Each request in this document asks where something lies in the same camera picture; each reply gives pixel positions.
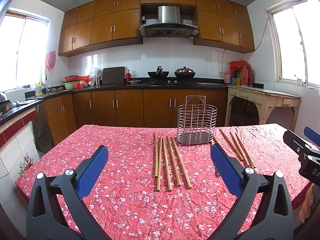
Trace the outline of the person right hand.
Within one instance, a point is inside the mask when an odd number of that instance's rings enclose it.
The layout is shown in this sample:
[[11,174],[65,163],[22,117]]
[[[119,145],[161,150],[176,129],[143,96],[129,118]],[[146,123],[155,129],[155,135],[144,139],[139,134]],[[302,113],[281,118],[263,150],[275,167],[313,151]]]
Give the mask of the person right hand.
[[299,220],[301,223],[304,223],[305,220],[310,217],[310,214],[312,211],[312,205],[315,200],[315,195],[313,194],[313,188],[314,188],[314,184],[310,186],[310,188],[308,189],[305,195],[305,200],[304,200],[302,209],[299,213]]

